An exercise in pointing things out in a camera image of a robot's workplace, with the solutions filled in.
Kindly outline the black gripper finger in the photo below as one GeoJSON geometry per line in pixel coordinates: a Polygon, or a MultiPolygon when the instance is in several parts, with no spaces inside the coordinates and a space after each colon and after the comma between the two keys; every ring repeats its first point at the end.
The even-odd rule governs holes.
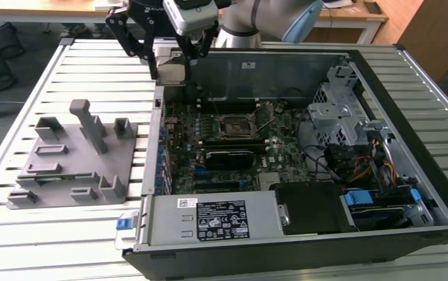
{"type": "Polygon", "coordinates": [[[140,42],[130,33],[126,20],[128,11],[125,8],[110,9],[106,15],[105,23],[129,57],[137,57],[142,65],[149,68],[150,79],[156,80],[158,77],[157,65],[153,52],[153,25],[148,25],[144,32],[144,41],[140,42]]]}
{"type": "Polygon", "coordinates": [[[181,49],[185,60],[189,63],[197,63],[198,58],[204,58],[208,55],[212,47],[213,39],[217,37],[218,25],[213,25],[210,28],[201,32],[201,36],[196,43],[192,43],[189,36],[177,35],[176,41],[181,49]]]}

